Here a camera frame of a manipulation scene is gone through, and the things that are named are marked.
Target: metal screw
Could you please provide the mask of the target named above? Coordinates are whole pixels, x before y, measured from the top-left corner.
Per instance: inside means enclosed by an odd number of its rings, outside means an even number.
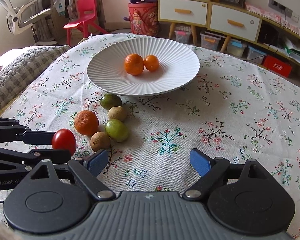
[[[187,198],[197,198],[201,196],[201,192],[196,189],[191,189],[186,191],[185,195]]]
[[[97,196],[102,200],[107,200],[113,197],[113,192],[111,190],[101,190],[97,193]]]

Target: small orange fruit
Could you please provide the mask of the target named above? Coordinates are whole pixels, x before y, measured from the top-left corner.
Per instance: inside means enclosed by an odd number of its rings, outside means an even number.
[[[99,120],[94,112],[83,110],[77,113],[74,119],[74,127],[78,133],[92,136],[98,131]]]
[[[138,76],[143,72],[143,58],[138,54],[130,54],[124,60],[126,72],[133,76]]]
[[[159,60],[154,55],[146,56],[144,60],[144,64],[147,70],[156,71],[159,68]]]

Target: red tomato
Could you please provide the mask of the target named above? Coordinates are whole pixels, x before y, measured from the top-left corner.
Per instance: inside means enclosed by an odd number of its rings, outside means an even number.
[[[70,130],[61,129],[58,130],[52,138],[52,148],[69,150],[71,156],[73,156],[77,149],[77,141]]]

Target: pink lace cloth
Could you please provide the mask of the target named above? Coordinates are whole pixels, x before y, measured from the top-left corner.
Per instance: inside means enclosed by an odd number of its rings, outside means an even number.
[[[285,21],[285,18],[284,17],[280,17],[280,15],[276,14],[276,13],[273,13],[273,12],[268,12],[260,7],[257,7],[257,6],[254,6],[254,5],[251,5],[249,3],[245,3],[246,5],[246,9],[249,11],[249,12],[252,12],[252,13],[255,13],[255,14],[258,14],[262,17],[265,17],[267,19],[270,19],[270,20],[273,20],[274,22],[280,24],[281,22],[281,25],[282,26],[285,26],[286,25],[286,28],[291,30],[292,32],[296,33],[298,36],[300,36],[300,28],[298,26],[295,26],[293,24],[291,24],[290,22]]]

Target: gray curtain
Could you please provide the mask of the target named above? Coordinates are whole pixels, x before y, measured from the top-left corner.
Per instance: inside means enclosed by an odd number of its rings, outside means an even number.
[[[42,0],[39,0],[33,6],[31,6],[31,11],[32,11],[32,15],[35,15],[35,14],[43,11]],[[45,19],[38,21],[34,27],[37,30],[36,34],[37,34],[39,41],[45,41],[45,40],[52,38]]]

